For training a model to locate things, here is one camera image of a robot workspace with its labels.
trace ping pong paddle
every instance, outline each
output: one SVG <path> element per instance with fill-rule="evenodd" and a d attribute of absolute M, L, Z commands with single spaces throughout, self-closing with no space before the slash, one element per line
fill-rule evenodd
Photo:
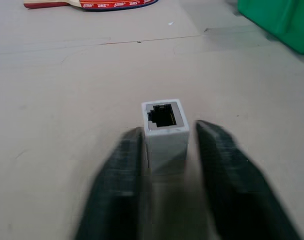
<path fill-rule="evenodd" d="M 28 9 L 73 5 L 86 10 L 132 9 L 147 6 L 158 0 L 24 0 Z"/>

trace port opening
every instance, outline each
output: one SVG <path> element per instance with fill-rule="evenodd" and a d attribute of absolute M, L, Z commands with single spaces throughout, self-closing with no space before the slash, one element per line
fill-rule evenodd
<path fill-rule="evenodd" d="M 148 115 L 148 121 L 152 121 L 159 127 L 176 125 L 175 116 L 171 104 L 154 105 Z"/>

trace beige floor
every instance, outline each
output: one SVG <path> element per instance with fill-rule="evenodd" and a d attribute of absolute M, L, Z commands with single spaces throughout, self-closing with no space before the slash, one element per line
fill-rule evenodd
<path fill-rule="evenodd" d="M 100 13 L 0 1 L 0 240 L 69 239 L 93 173 L 142 125 L 140 103 L 171 98 L 191 127 L 237 137 L 304 236 L 304 57 L 233 13 L 220 0 Z M 215 238 L 185 220 L 206 211 L 199 179 L 192 136 L 191 198 L 167 202 L 178 233 L 191 229 L 182 239 Z"/>

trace green box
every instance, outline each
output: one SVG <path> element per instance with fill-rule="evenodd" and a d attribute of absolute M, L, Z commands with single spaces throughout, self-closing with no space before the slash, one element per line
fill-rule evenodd
<path fill-rule="evenodd" d="M 255 24 L 304 54 L 304 0 L 238 0 L 237 7 Z"/>

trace ethernet coupler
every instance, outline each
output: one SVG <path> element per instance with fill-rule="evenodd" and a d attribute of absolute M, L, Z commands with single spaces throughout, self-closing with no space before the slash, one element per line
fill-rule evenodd
<path fill-rule="evenodd" d="M 142 103 L 145 145 L 152 176 L 184 172 L 189 126 L 180 100 Z"/>

